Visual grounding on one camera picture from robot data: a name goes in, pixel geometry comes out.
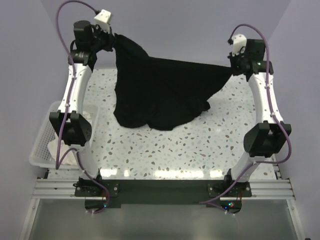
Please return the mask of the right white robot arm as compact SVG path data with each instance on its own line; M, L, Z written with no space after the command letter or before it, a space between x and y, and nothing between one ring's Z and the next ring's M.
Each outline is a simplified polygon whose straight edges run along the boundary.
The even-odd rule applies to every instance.
M243 34L232 36L228 58L234 76L244 75L252 92L255 106L255 125L243 138L244 153L224 177L223 192L235 196L249 186L249 179L261 163L272 164L292 132L278 109L273 68L265 60L266 44L260 39L248 39Z

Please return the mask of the black t shirt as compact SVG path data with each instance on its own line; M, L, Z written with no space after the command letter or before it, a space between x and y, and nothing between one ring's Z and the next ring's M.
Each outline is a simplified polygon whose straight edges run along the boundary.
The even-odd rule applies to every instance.
M171 131L210 109L208 100L232 75L230 67L151 57L115 34L117 80L114 116L125 128Z

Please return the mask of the white plastic laundry basket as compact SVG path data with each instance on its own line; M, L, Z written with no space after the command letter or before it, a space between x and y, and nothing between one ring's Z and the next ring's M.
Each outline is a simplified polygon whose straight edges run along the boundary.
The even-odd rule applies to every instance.
M49 121L49 114L57 111L60 104L60 100L51 104L38 131L29 156L29 162L33 166L47 169L54 169L56 166L55 154L57 153L57 150L53 149L53 152L50 152L48 149L48 143L57 139L56 132ZM89 140L89 145L91 146L98 125L100 107L94 103L84 103L82 110L83 116L91 123L92 134Z

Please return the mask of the white t shirt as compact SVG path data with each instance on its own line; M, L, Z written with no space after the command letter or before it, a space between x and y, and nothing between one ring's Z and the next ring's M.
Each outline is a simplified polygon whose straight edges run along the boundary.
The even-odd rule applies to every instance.
M91 145L94 120L87 111L83 114L73 111L67 116L60 111L49 113L55 140L48 144L48 148L57 166L77 164L73 153Z

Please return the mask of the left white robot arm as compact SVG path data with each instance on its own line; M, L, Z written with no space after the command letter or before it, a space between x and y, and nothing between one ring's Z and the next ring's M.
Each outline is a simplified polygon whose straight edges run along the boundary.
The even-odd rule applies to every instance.
M49 114L49 121L58 136L55 169L72 153L80 170L75 184L77 197L99 196L108 199L110 193L102 183L99 168L94 164L90 140L92 125L83 116L84 97L100 51L113 50L114 36L107 21L87 20L74 23L75 39L66 46L69 64L68 80L58 110Z

